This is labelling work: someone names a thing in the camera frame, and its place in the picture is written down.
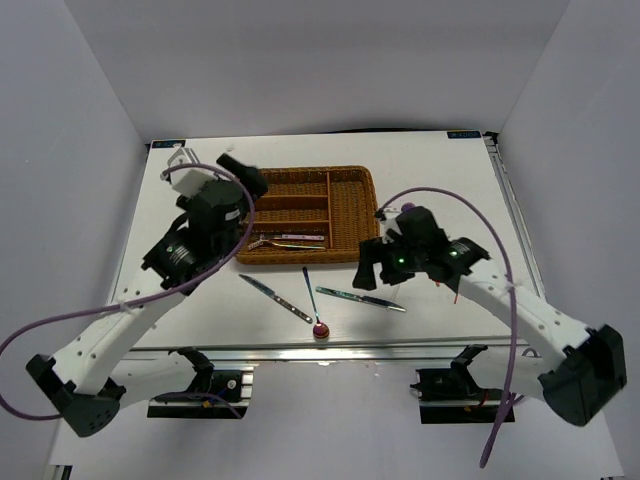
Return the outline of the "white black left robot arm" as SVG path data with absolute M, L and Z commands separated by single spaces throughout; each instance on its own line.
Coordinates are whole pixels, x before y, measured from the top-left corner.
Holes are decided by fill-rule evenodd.
M 51 356 L 26 370 L 80 438 L 105 428 L 123 408 L 159 396 L 208 397 L 214 366 L 193 347 L 175 347 L 141 366 L 123 357 L 248 240 L 255 203 L 268 191 L 260 171 L 228 154 L 215 166 L 169 162 L 162 173 L 182 213 L 146 253 L 115 304 Z

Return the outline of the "pink handled fork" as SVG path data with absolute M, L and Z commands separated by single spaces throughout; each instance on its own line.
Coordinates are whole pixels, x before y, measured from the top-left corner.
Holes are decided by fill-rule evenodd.
M 289 233 L 281 234 L 279 238 L 282 238 L 285 240 L 311 241 L 311 242 L 322 242 L 325 240 L 325 237 L 323 235 L 289 234 Z

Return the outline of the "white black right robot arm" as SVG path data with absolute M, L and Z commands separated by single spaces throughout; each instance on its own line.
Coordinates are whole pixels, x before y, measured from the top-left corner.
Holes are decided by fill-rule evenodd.
M 466 237 L 449 239 L 422 206 L 380 209 L 375 217 L 384 233 L 361 242 L 354 288 L 372 291 L 424 273 L 490 312 L 538 354 L 511 361 L 484 345 L 466 347 L 451 363 L 459 396 L 475 398 L 510 375 L 516 393 L 582 427 L 626 386 L 623 339 L 614 328 L 594 329 L 515 285 L 485 249 Z

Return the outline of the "green handled table knife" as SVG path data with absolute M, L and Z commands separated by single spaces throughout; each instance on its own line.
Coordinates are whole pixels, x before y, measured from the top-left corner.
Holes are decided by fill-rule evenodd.
M 376 306 L 379 308 L 396 311 L 396 312 L 402 312 L 402 313 L 406 312 L 406 308 L 397 303 L 394 303 L 389 300 L 368 296 L 368 295 L 358 295 L 358 294 L 354 294 L 346 291 L 340 291 L 340 290 L 335 290 L 335 289 L 321 287 L 321 286 L 317 286 L 315 288 L 315 291 L 317 293 L 331 296 L 334 298 L 339 298 L 342 300 L 347 300 L 347 301 L 370 305 L 370 306 Z

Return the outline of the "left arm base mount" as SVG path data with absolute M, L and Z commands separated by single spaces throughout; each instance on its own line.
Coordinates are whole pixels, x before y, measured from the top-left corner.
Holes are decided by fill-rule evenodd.
M 207 386 L 161 395 L 148 404 L 151 419 L 241 420 L 252 396 L 254 367 L 218 365 Z

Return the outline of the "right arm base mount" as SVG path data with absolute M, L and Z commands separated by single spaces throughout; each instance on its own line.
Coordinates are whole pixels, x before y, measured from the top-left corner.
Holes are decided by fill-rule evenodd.
M 418 399 L 423 425 L 492 424 L 502 395 L 499 389 L 468 393 L 445 368 L 417 370 L 410 388 Z

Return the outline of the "silver patterned table knife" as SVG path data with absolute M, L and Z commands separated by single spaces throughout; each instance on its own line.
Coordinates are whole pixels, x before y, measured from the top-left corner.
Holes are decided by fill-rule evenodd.
M 274 290 L 272 290 L 271 288 L 266 286 L 264 283 L 260 282 L 259 280 L 255 279 L 253 277 L 245 275 L 245 274 L 239 274 L 239 277 L 241 279 L 243 279 L 246 283 L 248 283 L 249 285 L 251 285 L 252 287 L 257 289 L 258 291 L 260 291 L 262 294 L 264 294 L 265 296 L 267 296 L 268 298 L 273 300 L 279 306 L 281 306 L 282 308 L 284 308 L 285 310 L 287 310 L 291 314 L 295 315 L 297 318 L 303 320 L 307 324 L 312 324 L 313 323 L 312 318 L 308 314 L 304 313 L 299 308 L 295 307 L 294 305 L 292 305 L 288 301 L 284 300 L 282 297 L 277 295 Z

